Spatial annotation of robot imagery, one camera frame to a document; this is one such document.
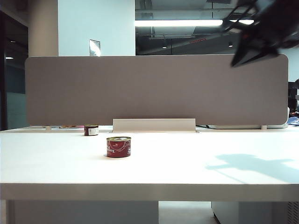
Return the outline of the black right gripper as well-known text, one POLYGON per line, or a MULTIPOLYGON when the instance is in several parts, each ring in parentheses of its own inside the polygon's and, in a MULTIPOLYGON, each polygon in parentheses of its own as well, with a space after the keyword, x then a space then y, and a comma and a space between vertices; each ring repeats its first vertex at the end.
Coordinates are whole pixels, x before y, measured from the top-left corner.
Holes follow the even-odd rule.
POLYGON ((262 10, 256 0, 241 0, 222 20, 221 32, 239 31, 240 41, 231 67, 278 56, 283 47, 283 2, 274 0, 262 10))

